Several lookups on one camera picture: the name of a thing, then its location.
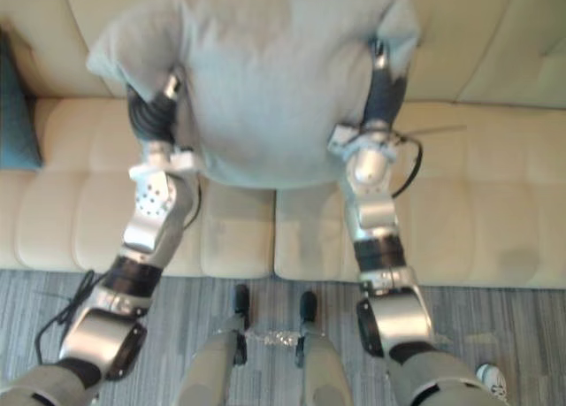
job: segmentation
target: black cable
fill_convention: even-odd
[[[55,323],[57,325],[64,325],[65,329],[63,334],[61,335],[61,342],[63,344],[63,339],[65,338],[66,334],[69,332],[71,325],[73,324],[73,318],[79,307],[87,300],[92,290],[100,282],[105,276],[106,273],[103,273],[98,278],[95,278],[95,271],[88,271],[85,273],[85,276],[80,281],[79,287],[77,288],[76,292],[74,293],[73,298],[69,299],[69,304],[66,305],[57,315],[49,320],[47,324],[45,324],[42,329],[39,330],[37,335],[34,339],[34,346],[35,346],[35,355],[37,356],[37,363],[43,364],[43,355],[42,355],[42,337],[47,332],[48,329]]]
[[[195,223],[195,220],[198,217],[198,214],[201,212],[201,201],[203,200],[203,193],[201,192],[200,182],[198,184],[198,194],[197,195],[198,195],[198,197],[197,197],[198,204],[196,205],[195,215],[183,226],[183,231],[186,231],[189,226],[191,226],[193,223]]]
[[[399,138],[399,143],[411,142],[411,143],[417,145],[417,148],[418,148],[417,158],[415,159],[415,163],[413,164],[413,169],[410,171],[409,176],[403,182],[401,187],[398,188],[395,192],[393,192],[391,194],[391,197],[396,198],[399,195],[401,195],[403,193],[403,191],[405,189],[407,189],[411,185],[411,183],[413,183],[415,178],[417,177],[418,171],[421,169],[421,164],[423,163],[424,149],[423,149],[423,143],[420,142],[417,138],[413,138],[413,137],[408,136],[406,134],[402,134],[401,132],[397,132],[396,130],[393,130],[393,129],[392,129],[391,132]]]

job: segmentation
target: robotic hand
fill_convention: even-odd
[[[179,89],[180,80],[171,76],[151,103],[129,89],[143,160],[130,169],[135,212],[119,254],[66,334],[59,361],[37,366],[0,390],[3,405],[88,405],[105,380],[122,379],[133,369],[146,335],[138,318],[148,312],[185,221],[192,221],[200,202],[194,156],[175,151],[170,130]]]
[[[406,81],[391,80],[385,44],[375,41],[372,49],[373,77],[362,125],[336,126],[328,143],[345,165],[340,186],[365,295],[356,307],[363,347],[385,359],[401,406],[496,406],[499,401],[462,362],[432,346],[432,322],[415,273],[405,262],[389,194],[392,126]]]

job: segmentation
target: floor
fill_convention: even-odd
[[[35,363],[38,328],[66,303],[80,275],[0,271],[0,376],[9,380]],[[164,278],[150,314],[140,360],[132,375],[103,388],[101,405],[169,405],[191,355],[229,310],[234,281]],[[298,329],[303,290],[319,295],[321,325],[340,351],[355,404],[395,405],[379,360],[358,341],[357,287],[278,279],[249,282],[253,327],[249,362],[233,373],[229,405],[298,404],[301,372],[290,346]],[[566,393],[566,291],[426,288],[437,345],[469,366],[488,361],[505,372],[512,405],[564,404]],[[59,333],[44,337],[48,359],[57,357]]]

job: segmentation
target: gray pillow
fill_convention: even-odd
[[[5,35],[0,33],[0,169],[42,166],[34,125]]]
[[[404,74],[418,37],[411,1],[154,0],[105,29],[88,69],[146,100],[184,69],[190,102],[175,140],[195,148],[203,172],[296,188],[340,176],[326,143],[363,116],[375,36],[390,45],[394,78]]]

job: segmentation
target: sofa backrest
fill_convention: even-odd
[[[38,96],[122,96],[84,63],[106,24],[140,1],[0,0],[0,21]],[[423,33],[409,100],[566,108],[566,0],[415,4]]]

